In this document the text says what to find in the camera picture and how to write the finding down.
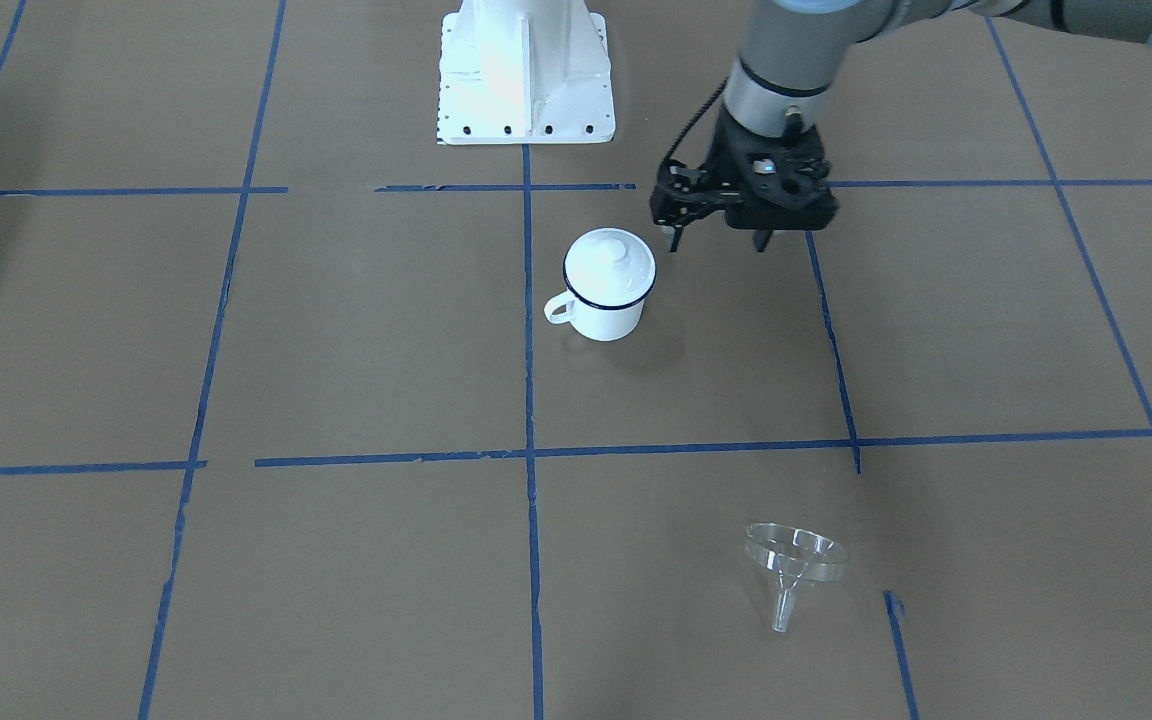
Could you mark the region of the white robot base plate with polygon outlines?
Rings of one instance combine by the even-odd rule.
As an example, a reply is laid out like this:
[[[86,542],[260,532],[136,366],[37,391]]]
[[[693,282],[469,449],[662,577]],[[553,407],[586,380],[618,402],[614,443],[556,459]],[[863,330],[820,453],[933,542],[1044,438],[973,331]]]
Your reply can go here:
[[[584,1],[463,1],[440,24],[435,141],[608,143],[608,26]]]

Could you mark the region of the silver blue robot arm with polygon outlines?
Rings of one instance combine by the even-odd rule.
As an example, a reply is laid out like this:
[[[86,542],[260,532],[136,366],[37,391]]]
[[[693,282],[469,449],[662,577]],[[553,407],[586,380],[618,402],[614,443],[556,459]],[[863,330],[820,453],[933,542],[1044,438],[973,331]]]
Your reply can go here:
[[[758,1],[722,85],[707,156],[667,151],[650,211],[677,249],[687,225],[721,214],[763,251],[778,232],[823,232],[838,214],[818,131],[847,51],[929,18],[972,12],[1152,47],[1152,1]]]

